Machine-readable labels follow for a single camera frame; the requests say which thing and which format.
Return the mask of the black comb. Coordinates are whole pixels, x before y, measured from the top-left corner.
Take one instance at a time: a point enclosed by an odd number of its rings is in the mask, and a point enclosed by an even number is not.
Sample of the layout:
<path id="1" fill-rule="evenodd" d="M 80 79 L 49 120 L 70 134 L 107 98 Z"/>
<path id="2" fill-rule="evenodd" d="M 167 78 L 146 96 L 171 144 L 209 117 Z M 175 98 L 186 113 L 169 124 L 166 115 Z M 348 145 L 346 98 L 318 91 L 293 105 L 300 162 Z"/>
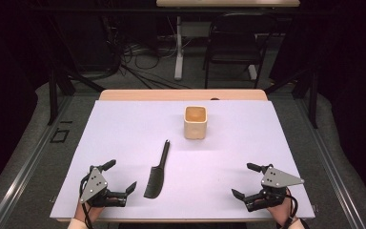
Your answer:
<path id="1" fill-rule="evenodd" d="M 162 191 L 164 182 L 165 164 L 169 153 L 170 145 L 171 142 L 167 139 L 164 143 L 159 164 L 151 168 L 147 187 L 144 192 L 145 198 L 157 198 Z"/>

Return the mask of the metal floor rail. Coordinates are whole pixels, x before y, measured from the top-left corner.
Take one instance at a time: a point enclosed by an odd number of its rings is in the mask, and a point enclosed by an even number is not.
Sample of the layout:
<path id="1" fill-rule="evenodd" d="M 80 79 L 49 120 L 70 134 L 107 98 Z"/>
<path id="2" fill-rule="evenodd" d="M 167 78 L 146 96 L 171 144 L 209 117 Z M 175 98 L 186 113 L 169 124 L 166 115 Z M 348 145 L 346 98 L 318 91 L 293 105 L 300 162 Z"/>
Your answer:
<path id="1" fill-rule="evenodd" d="M 44 103 L 23 134 L 0 176 L 0 229 L 65 229 L 51 210 L 68 172 L 77 141 L 73 99 L 65 97 L 51 125 L 42 116 Z"/>
<path id="2" fill-rule="evenodd" d="M 347 190 L 335 164 L 331 157 L 330 151 L 328 150 L 324 140 L 322 139 L 318 129 L 316 129 L 309 119 L 307 114 L 308 108 L 302 99 L 296 99 L 295 104 L 301 111 L 301 116 L 309 132 L 313 136 L 314 142 L 318 147 L 318 157 L 322 164 L 328 179 L 331 182 L 332 188 L 334 189 L 336 198 L 342 208 L 342 211 L 349 222 L 351 229 L 366 229 L 366 226 L 356 209 L 355 203 L 353 202 L 349 191 Z"/>

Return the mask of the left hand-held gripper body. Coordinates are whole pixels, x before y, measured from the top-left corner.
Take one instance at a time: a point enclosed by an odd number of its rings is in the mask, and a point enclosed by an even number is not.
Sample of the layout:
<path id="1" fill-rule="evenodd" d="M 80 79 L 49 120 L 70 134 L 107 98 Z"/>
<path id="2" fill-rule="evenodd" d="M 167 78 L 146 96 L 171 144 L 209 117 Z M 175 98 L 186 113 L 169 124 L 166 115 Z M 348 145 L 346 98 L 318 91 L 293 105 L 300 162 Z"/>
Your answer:
<path id="1" fill-rule="evenodd" d="M 128 195 L 110 191 L 108 182 L 98 167 L 92 166 L 90 172 L 82 179 L 79 202 L 91 207 L 125 207 Z"/>

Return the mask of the beige square cup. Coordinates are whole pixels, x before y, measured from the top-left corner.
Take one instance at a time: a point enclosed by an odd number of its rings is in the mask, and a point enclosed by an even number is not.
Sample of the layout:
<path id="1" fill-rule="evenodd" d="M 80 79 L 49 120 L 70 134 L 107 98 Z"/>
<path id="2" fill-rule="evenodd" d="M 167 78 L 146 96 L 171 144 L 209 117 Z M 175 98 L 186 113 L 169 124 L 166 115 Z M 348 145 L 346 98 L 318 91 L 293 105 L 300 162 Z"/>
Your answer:
<path id="1" fill-rule="evenodd" d="M 187 139 L 204 139 L 207 133 L 208 114 L 203 106 L 187 106 L 184 112 L 184 136 Z"/>

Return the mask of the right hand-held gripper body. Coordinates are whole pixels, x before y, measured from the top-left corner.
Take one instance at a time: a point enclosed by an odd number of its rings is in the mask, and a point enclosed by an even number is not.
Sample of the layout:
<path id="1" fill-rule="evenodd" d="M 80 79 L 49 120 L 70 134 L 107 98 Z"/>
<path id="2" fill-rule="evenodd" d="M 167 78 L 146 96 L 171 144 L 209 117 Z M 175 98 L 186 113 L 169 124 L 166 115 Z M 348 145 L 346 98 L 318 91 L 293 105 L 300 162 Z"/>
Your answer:
<path id="1" fill-rule="evenodd" d="M 262 190 L 243 200 L 249 212 L 280 205 L 287 196 L 289 186 L 303 184 L 304 180 L 267 165 L 260 183 Z"/>

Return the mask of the white-legged table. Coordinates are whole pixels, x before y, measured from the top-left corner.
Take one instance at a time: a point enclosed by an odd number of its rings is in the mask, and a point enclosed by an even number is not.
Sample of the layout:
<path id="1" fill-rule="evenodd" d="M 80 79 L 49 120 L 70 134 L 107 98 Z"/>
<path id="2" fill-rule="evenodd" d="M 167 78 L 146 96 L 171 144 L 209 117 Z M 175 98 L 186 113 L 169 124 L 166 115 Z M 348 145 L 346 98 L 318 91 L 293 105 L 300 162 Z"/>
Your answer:
<path id="1" fill-rule="evenodd" d="M 300 0 L 156 0 L 159 8 L 167 10 L 177 9 L 205 9 L 205 8 L 261 8 L 289 9 L 297 8 Z M 183 77 L 184 52 L 182 38 L 206 37 L 210 21 L 187 22 L 181 16 L 176 17 L 176 61 L 174 79 L 181 80 Z"/>

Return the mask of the black metal stand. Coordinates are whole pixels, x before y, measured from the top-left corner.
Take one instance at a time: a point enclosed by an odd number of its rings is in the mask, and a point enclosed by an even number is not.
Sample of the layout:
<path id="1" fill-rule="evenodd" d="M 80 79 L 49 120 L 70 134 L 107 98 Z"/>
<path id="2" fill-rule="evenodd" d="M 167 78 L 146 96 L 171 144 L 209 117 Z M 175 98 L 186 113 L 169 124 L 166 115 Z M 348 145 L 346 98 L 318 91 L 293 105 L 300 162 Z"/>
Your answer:
<path id="1" fill-rule="evenodd" d="M 73 87 L 71 80 L 75 79 L 82 82 L 86 86 L 94 89 L 95 91 L 102 93 L 104 88 L 98 84 L 90 81 L 87 77 L 72 71 L 68 67 L 60 67 L 53 69 L 49 74 L 49 96 L 50 96 L 50 120 L 48 122 L 51 125 L 58 117 L 58 98 L 57 89 L 60 89 L 65 96 L 73 96 L 76 89 Z"/>
<path id="2" fill-rule="evenodd" d="M 308 103 L 308 119 L 312 124 L 312 126 L 315 129 L 317 129 L 316 103 L 317 103 L 318 74 L 316 68 L 307 68 L 300 70 L 281 81 L 275 82 L 273 86 L 264 89 L 264 92 L 265 94 L 271 94 L 293 80 L 297 80 L 297 83 L 295 84 L 295 87 L 292 91 L 292 95 L 294 98 L 303 98 L 307 92 L 310 93 Z"/>

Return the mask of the person's left hand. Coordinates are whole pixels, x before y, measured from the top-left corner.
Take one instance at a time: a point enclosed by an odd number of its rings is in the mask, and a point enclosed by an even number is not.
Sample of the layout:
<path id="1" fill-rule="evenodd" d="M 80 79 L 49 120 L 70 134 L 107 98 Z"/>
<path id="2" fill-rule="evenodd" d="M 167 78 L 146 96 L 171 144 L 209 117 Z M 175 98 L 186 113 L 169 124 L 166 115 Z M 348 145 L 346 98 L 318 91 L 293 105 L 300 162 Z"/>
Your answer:
<path id="1" fill-rule="evenodd" d="M 74 218 L 85 222 L 86 219 L 90 219 L 91 222 L 95 222 L 103 212 L 104 207 L 90 207 L 89 204 L 77 203 Z"/>

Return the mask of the person's right hand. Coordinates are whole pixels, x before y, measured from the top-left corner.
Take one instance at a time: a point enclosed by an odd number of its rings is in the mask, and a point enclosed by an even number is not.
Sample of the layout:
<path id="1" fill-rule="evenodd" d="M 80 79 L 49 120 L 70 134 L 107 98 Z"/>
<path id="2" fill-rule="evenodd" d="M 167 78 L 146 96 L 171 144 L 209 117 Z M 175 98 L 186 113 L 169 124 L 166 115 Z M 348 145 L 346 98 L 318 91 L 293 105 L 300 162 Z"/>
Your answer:
<path id="1" fill-rule="evenodd" d="M 277 224 L 283 226 L 293 211 L 292 200 L 285 198 L 280 205 L 269 207 L 268 212 Z"/>

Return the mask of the black folding chair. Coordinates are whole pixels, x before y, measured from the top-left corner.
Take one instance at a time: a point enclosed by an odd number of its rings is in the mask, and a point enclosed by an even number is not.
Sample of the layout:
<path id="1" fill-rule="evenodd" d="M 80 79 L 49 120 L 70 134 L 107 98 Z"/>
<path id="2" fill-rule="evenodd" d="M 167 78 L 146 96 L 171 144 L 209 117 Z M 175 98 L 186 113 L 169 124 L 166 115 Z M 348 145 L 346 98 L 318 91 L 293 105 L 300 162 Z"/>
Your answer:
<path id="1" fill-rule="evenodd" d="M 264 65 L 268 42 L 277 20 L 267 13 L 228 12 L 211 23 L 203 62 L 204 88 L 209 85 L 210 64 L 257 66 L 254 88 Z"/>

